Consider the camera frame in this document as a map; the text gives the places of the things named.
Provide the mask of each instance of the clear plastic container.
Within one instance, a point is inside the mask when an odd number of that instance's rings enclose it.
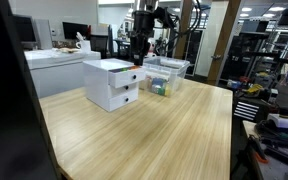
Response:
[[[144,59],[146,78],[140,83],[140,89],[171,96],[181,87],[189,61],[167,57],[151,57]]]

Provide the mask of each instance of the wooden pillar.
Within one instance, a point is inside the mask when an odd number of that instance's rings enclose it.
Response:
[[[220,58],[212,60],[211,68],[209,70],[207,77],[207,84],[210,85],[216,84],[216,80],[221,71],[221,64],[225,62],[223,61],[223,58],[226,56],[225,51],[227,46],[230,45],[229,40],[231,33],[234,31],[233,29],[234,22],[236,16],[238,15],[238,10],[240,8],[241,1],[243,0],[229,0],[222,28],[220,31],[220,35],[214,52],[214,57],[217,56]]]
[[[181,8],[181,16],[180,16],[181,32],[185,32],[190,25],[192,8],[193,8],[192,0],[182,0],[182,8]],[[174,58],[183,59],[183,54],[185,51],[184,48],[185,48],[185,43],[186,43],[186,35],[179,37],[177,40],[178,40],[178,43],[175,49]]]

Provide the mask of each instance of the white drawer unit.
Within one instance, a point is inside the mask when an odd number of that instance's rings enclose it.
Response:
[[[86,97],[110,112],[138,98],[145,70],[118,59],[83,62]]]

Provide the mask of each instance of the ceiling light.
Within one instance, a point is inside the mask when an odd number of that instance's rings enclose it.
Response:
[[[243,12],[252,11],[252,8],[243,8],[242,11],[243,11]]]
[[[241,17],[247,17],[248,14],[241,14],[240,16],[241,16]]]
[[[269,11],[284,11],[285,8],[283,7],[273,7],[273,8],[270,8]]]
[[[180,8],[174,8],[173,11],[180,12],[181,10],[180,10]]]
[[[263,16],[264,17],[273,17],[273,16],[275,16],[275,14],[264,14]]]

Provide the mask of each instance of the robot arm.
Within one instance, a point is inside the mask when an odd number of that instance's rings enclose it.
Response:
[[[163,28],[170,28],[171,30],[174,30],[174,28],[176,27],[175,23],[171,19],[172,15],[167,12],[166,8],[165,9],[161,7],[156,8],[157,2],[158,0],[135,0],[136,10],[133,11],[132,13],[132,17],[134,18],[134,26],[130,40],[131,40],[131,58],[134,61],[134,65],[136,66],[143,65],[143,59],[147,55],[147,52],[150,48],[150,43],[148,43],[148,39],[149,34],[153,31],[155,25],[154,24],[155,19],[157,19],[160,23],[162,23]],[[197,10],[197,8],[200,9],[200,4],[197,0],[196,2],[198,6],[195,5],[195,9]],[[182,35],[186,35],[190,33],[192,30],[194,31],[197,28],[200,22],[201,11],[196,12],[199,12],[197,13],[199,14],[198,22],[196,18],[193,27],[190,27],[184,33],[176,32],[177,36],[175,38]]]

